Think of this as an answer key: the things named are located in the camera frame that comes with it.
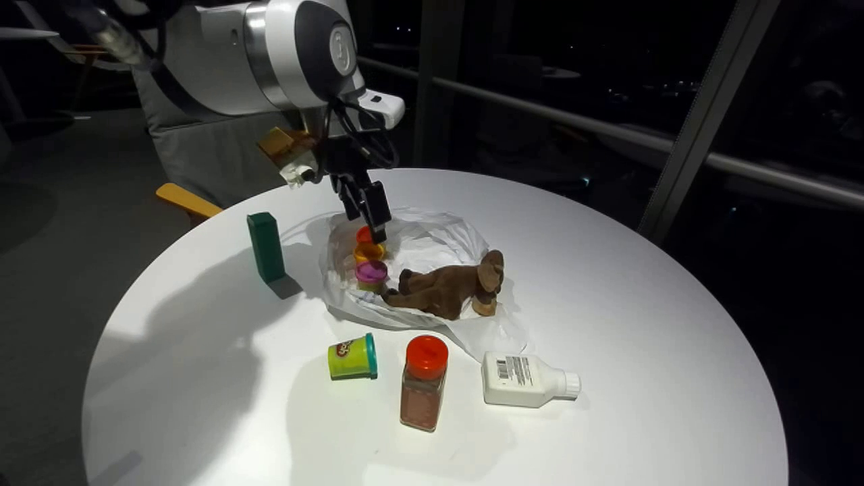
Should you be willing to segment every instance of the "plastic bag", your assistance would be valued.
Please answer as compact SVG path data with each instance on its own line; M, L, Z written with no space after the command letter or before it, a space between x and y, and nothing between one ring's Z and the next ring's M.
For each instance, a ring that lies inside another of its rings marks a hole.
M390 308L380 295L356 287L353 246L359 226L363 220L345 220L345 216L329 218L329 237L321 250L324 301L329 308L372 327L444 331L476 358L487 351L525 351L526 334L513 315L509 257L496 314L479 315L465 299L460 318L449 322L414 308ZM445 265L479 265L488 250L484 234L467 220L422 211L395 211L395 220L386 223L386 247L390 288L401 287L403 270L429 272Z

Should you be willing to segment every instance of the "green container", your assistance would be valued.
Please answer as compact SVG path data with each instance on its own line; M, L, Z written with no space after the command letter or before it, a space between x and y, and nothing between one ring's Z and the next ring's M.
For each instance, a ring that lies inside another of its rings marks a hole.
M272 214L247 216L255 261L259 266L261 280L276 283L287 277L287 266L280 258L279 223Z
M328 349L332 380L378 378L375 338L364 334Z

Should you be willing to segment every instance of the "floor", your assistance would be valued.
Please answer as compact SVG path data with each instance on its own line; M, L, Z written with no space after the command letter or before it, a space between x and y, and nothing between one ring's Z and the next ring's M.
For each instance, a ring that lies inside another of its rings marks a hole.
M95 114L0 165L0 486L85 486L90 353L135 274L191 226L153 196L163 180L137 110ZM768 364L793 486L862 486L862 216L722 200L699 218L714 223L675 257Z
M21 142L0 166L0 486L85 486L90 353L135 274L191 223L153 200L140 110Z

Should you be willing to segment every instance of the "label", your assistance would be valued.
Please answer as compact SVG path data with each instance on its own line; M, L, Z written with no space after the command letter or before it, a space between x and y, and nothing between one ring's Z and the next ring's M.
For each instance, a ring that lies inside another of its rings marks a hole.
M495 358L500 380L515 380L518 387L533 387L533 362L526 355L500 355Z

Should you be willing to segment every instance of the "red bottle cap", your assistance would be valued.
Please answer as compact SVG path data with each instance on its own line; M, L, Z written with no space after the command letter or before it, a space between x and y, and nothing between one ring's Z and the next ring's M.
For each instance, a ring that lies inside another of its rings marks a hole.
M375 246L369 226L356 229L356 246Z
M405 370L422 380L434 380L449 370L449 345L434 334L422 334L409 342Z

